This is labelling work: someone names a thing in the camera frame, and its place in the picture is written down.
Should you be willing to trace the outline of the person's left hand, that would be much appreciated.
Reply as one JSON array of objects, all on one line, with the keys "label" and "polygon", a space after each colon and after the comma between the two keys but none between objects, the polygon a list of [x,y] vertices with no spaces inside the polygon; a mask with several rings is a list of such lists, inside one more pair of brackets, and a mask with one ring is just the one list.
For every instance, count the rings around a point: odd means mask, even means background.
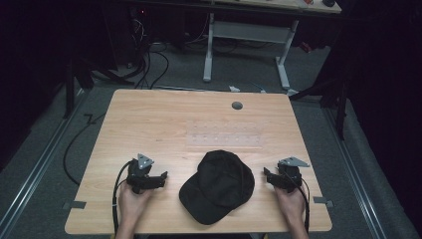
[{"label": "person's left hand", "polygon": [[134,232],[135,226],[152,193],[152,190],[145,190],[140,194],[136,194],[126,182],[121,185],[118,198],[120,223],[117,232],[119,234],[132,234]]}]

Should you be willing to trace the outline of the person's right hand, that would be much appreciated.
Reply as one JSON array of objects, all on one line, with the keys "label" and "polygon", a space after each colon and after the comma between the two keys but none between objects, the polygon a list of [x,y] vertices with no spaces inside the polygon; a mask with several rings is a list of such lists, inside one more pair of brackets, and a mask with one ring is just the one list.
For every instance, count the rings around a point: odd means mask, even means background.
[{"label": "person's right hand", "polygon": [[288,192],[286,189],[275,187],[279,207],[282,215],[290,228],[300,228],[305,226],[303,214],[305,211],[305,200],[302,193],[295,189]]}]

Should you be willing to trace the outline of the white-legged wooden desk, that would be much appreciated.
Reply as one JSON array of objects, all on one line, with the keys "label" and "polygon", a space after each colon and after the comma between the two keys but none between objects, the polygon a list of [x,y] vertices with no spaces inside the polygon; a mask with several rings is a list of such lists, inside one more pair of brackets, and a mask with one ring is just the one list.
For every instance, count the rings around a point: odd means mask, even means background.
[{"label": "white-legged wooden desk", "polygon": [[[213,7],[223,4],[252,7],[257,10],[286,10],[293,13],[317,13],[330,16],[341,13],[341,7],[335,0],[208,0]],[[289,20],[287,26],[276,26],[264,23],[242,23],[236,20],[216,20],[213,13],[208,15],[208,41],[205,57],[203,81],[212,79],[213,43],[216,38],[246,40],[253,42],[282,44],[281,55],[275,58],[281,86],[285,90],[291,88],[287,76],[285,61],[299,25],[299,19]]]}]

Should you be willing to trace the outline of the grey tape strip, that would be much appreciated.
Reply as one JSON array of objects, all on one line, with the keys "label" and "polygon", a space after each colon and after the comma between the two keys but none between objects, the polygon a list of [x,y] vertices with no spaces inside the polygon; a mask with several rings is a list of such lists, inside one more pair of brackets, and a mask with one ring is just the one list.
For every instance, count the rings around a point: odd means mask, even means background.
[{"label": "grey tape strip", "polygon": [[314,196],[313,197],[315,204],[324,204],[327,208],[333,208],[334,203],[332,200],[328,200],[323,196]]},{"label": "grey tape strip", "polygon": [[85,201],[66,201],[62,206],[62,208],[65,210],[69,210],[72,208],[84,209],[85,207],[86,207]]}]

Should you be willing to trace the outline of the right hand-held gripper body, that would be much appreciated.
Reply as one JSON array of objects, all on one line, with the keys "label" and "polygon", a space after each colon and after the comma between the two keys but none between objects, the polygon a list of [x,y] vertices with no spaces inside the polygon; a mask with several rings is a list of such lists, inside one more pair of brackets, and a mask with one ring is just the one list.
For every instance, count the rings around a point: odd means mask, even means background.
[{"label": "right hand-held gripper body", "polygon": [[280,159],[278,162],[278,172],[276,176],[275,186],[293,192],[295,189],[303,185],[303,177],[300,172],[301,167],[309,167],[310,165],[294,156]]}]

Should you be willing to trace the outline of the clear acrylic sheet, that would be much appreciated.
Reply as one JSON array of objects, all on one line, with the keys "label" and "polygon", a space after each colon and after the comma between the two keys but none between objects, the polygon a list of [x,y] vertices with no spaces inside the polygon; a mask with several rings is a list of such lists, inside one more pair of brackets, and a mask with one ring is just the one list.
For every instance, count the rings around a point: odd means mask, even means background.
[{"label": "clear acrylic sheet", "polygon": [[190,120],[186,143],[190,146],[261,147],[264,126],[259,122]]}]

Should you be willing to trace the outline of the black baseball cap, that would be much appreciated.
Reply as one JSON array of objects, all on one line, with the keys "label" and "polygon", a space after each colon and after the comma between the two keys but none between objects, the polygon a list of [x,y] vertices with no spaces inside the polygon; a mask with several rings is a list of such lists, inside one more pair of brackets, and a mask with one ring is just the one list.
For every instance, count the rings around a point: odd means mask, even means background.
[{"label": "black baseball cap", "polygon": [[253,195],[252,170],[230,151],[208,151],[197,171],[181,186],[179,200],[200,224],[211,225]]}]

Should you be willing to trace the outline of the metal floor rail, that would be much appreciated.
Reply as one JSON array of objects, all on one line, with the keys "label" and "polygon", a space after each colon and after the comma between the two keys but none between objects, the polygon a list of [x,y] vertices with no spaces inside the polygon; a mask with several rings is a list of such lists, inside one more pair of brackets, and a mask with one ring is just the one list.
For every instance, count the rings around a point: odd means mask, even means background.
[{"label": "metal floor rail", "polygon": [[51,164],[75,111],[87,96],[87,91],[77,90],[76,106],[65,118],[67,96],[61,90],[0,173],[0,239],[7,239],[13,231]]},{"label": "metal floor rail", "polygon": [[387,239],[383,226],[377,216],[376,210],[373,206],[372,200],[370,199],[362,180],[358,174],[358,171],[353,163],[351,154],[347,148],[347,145],[343,139],[340,138],[336,131],[334,114],[331,110],[321,110],[331,133],[333,134],[337,147],[341,154],[341,161],[344,165],[345,173],[356,197],[360,211],[364,217],[364,220],[368,226],[368,229],[373,239]]}]

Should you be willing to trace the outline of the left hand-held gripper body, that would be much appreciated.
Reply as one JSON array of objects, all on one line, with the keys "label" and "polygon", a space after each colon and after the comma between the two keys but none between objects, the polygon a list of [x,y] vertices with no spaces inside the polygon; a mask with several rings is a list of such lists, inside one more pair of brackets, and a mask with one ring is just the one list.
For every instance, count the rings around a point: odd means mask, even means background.
[{"label": "left hand-held gripper body", "polygon": [[157,182],[162,180],[160,176],[149,175],[153,164],[154,161],[151,158],[141,153],[130,162],[126,182],[135,194],[141,194],[147,189],[155,189]]}]

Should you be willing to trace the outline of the black metal stand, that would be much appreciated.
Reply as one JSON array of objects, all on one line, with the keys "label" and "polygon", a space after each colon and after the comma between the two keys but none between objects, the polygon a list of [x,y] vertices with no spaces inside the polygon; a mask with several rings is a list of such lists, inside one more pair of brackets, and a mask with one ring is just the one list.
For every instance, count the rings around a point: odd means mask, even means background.
[{"label": "black metal stand", "polygon": [[118,76],[101,65],[82,56],[73,55],[66,65],[66,111],[64,118],[68,119],[75,107],[75,83],[77,81],[82,90],[90,91],[94,87],[92,71],[97,71],[108,80],[121,85],[132,85],[128,76]]},{"label": "black metal stand", "polygon": [[291,101],[305,96],[320,96],[319,105],[326,109],[335,107],[334,132],[344,139],[345,105],[350,80],[350,63],[325,63],[309,88],[290,96]]}]

